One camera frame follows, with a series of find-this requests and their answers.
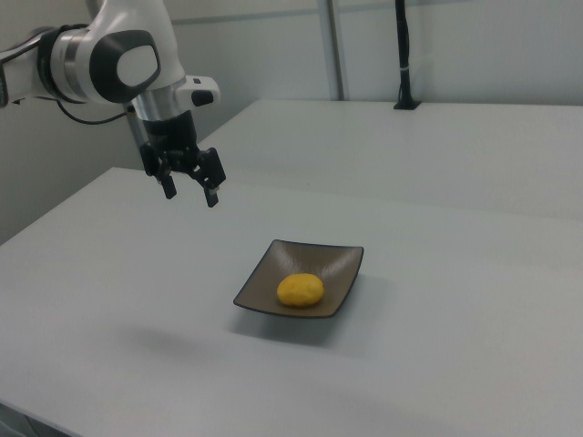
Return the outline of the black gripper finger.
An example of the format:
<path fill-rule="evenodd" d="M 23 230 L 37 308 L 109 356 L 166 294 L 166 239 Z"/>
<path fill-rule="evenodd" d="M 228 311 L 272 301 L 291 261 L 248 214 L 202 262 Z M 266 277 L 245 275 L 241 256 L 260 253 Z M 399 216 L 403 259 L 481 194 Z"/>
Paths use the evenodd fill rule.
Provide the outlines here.
<path fill-rule="evenodd" d="M 198 181 L 203 187 L 205 199 L 209 208 L 219 203 L 218 191 L 226 180 L 226 174 L 219 154 L 214 147 L 201 150 L 197 156 L 199 165 Z"/>
<path fill-rule="evenodd" d="M 166 199 L 176 196 L 177 190 L 173 181 L 171 167 L 166 158 L 160 157 L 157 151 L 149 144 L 145 143 L 139 148 L 143 168 L 149 177 L 153 177 L 162 186 Z"/>

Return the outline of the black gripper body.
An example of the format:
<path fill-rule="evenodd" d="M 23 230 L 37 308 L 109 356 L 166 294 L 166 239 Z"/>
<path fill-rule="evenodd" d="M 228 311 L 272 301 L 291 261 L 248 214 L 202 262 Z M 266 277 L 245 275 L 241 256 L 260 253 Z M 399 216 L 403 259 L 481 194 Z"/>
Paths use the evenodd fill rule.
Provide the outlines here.
<path fill-rule="evenodd" d="M 148 140 L 140 146 L 139 153 L 147 173 L 160 172 L 162 162 L 170 171 L 196 171 L 199 148 L 190 111 L 165 120 L 143 120 L 142 124 Z"/>

